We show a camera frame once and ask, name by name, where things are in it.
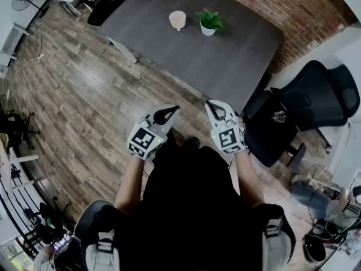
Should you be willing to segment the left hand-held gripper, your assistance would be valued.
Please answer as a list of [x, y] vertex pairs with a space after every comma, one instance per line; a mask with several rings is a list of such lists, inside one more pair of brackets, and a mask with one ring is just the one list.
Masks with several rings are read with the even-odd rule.
[[152, 107], [138, 123], [128, 138], [128, 150], [142, 160], [153, 155], [167, 140], [179, 115], [179, 106], [163, 104]]

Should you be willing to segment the person's black clothed body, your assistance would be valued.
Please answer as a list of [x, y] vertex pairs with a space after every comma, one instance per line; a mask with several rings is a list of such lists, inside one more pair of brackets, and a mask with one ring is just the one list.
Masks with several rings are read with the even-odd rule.
[[250, 208], [219, 153], [167, 137], [140, 203], [129, 213], [104, 206], [87, 228], [85, 270], [282, 271], [296, 245], [283, 208]]

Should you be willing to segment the white table leg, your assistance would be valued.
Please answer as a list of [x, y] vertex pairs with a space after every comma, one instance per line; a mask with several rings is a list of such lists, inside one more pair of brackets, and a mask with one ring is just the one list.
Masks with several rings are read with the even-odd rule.
[[107, 37], [107, 38], [112, 44], [114, 44], [118, 48], [119, 51], [121, 51], [127, 57], [127, 59], [129, 61], [131, 61], [133, 64], [137, 63], [138, 60], [126, 46], [115, 41], [114, 39], [112, 39], [110, 37]]

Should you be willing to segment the white cabinet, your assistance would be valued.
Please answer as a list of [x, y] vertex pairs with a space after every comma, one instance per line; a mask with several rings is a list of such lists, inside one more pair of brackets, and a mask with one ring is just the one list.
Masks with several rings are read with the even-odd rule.
[[347, 140], [343, 143], [339, 160], [333, 171], [332, 182], [349, 189], [361, 169], [361, 124], [352, 124]]

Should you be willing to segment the person's left forearm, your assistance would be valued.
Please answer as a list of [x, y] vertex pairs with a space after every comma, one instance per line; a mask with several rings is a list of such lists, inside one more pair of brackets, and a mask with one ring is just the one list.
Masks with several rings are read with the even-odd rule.
[[114, 203], [116, 209], [123, 213], [129, 213], [140, 203], [143, 171], [144, 160], [136, 155], [131, 155], [116, 195]]

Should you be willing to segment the black swivel chair base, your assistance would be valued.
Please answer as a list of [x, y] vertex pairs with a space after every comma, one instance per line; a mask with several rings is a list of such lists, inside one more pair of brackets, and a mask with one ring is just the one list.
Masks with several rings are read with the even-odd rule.
[[6, 151], [9, 153], [10, 148], [17, 150], [19, 145], [24, 141], [27, 142], [29, 148], [34, 150], [29, 138], [29, 134], [40, 134], [40, 131], [29, 129], [30, 118], [35, 113], [29, 114], [27, 119], [22, 119], [17, 113], [11, 111], [4, 111], [0, 108], [0, 133], [8, 136]]

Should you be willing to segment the white cup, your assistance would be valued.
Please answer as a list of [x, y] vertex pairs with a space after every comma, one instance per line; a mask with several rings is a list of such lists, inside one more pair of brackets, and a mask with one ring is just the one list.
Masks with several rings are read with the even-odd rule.
[[181, 31], [186, 24], [186, 14], [183, 11], [174, 11], [169, 15], [169, 21], [171, 26], [177, 31]]

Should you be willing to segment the person's right forearm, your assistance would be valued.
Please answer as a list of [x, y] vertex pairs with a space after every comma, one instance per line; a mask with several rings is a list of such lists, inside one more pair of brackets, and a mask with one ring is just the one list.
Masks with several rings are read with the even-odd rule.
[[247, 151], [240, 151], [234, 155], [240, 196], [250, 208], [265, 202], [262, 185]]

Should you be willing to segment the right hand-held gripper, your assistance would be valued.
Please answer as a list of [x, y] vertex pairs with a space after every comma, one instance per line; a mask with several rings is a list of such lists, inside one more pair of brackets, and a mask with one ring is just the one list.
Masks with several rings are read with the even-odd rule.
[[238, 116], [229, 104], [211, 99], [205, 108], [212, 125], [211, 138], [220, 151], [231, 155], [248, 149]]

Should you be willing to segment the black glossy helmet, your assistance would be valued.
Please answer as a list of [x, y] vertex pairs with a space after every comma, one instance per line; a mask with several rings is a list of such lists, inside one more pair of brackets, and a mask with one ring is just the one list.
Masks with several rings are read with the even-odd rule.
[[326, 258], [323, 241], [312, 234], [305, 234], [302, 238], [303, 254], [309, 263], [322, 263]]

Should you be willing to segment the green plant in white pot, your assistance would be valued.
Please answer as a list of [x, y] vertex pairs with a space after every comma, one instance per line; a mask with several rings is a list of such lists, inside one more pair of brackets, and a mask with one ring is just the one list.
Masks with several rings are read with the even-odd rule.
[[201, 31], [205, 36], [212, 36], [216, 31], [223, 29], [223, 19], [216, 11], [203, 11], [195, 12], [196, 20], [201, 26]]

